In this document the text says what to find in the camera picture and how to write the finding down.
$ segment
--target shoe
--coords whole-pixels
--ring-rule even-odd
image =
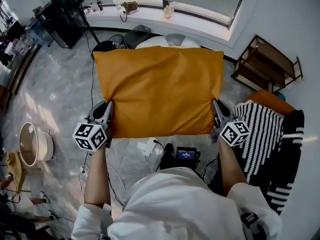
[[[174,159],[174,146],[171,143],[165,145],[159,167],[160,170],[176,167]]]
[[[40,191],[40,197],[45,200],[46,204],[50,204],[50,200],[44,192]]]
[[[58,216],[52,211],[52,210],[49,210],[49,213],[50,213],[50,218],[54,221],[54,220],[57,220],[58,219]]]

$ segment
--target small screen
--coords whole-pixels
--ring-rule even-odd
[[[195,153],[196,153],[195,151],[179,150],[178,151],[178,158],[193,160],[193,159],[195,159]]]

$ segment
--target marble floor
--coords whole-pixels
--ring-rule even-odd
[[[102,41],[118,33],[96,31],[96,34]],[[89,47],[94,48],[96,43],[89,32],[87,37]],[[81,185],[84,189],[86,177],[80,173],[80,166],[84,163],[86,152],[78,148],[72,133],[91,108],[92,63],[85,35],[73,49],[60,48],[56,43],[49,48],[42,47],[31,63],[17,96],[12,98],[7,115],[2,119],[1,136],[8,152],[19,150],[19,133],[25,122],[36,124],[41,131],[49,131],[52,136],[56,160],[39,162],[41,170],[29,173],[22,188],[31,191],[34,197],[39,197],[39,191],[44,191],[50,199],[51,204],[33,208],[38,216],[47,216],[48,210],[53,210],[59,217],[75,220],[77,210],[83,203]],[[224,61],[220,98],[231,106],[244,101],[252,93],[230,77],[233,71],[234,65]],[[103,99],[96,65],[93,79],[92,95],[96,104]],[[218,154],[217,145],[211,143],[208,135],[159,137],[158,140],[163,145],[173,143],[174,147],[196,147],[201,152],[201,162],[197,168],[199,173]],[[111,148],[106,151],[110,180],[122,201],[126,199],[124,188],[129,190],[136,181],[155,172],[160,162],[158,157],[162,150],[157,146],[150,157],[143,157],[138,145],[147,141],[114,139]],[[90,156],[86,164],[90,165]],[[216,163],[208,167],[206,182],[212,179],[216,169]],[[112,216],[116,218],[121,206],[111,194]],[[72,222],[58,219],[49,225],[58,239],[70,237]]]

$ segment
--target black and white striped cloth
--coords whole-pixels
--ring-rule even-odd
[[[282,116],[253,101],[240,103],[235,114],[246,122],[250,135],[233,148],[250,185],[260,187],[272,209],[281,213],[295,181],[300,161],[305,118],[302,110]],[[222,193],[221,171],[208,185]]]

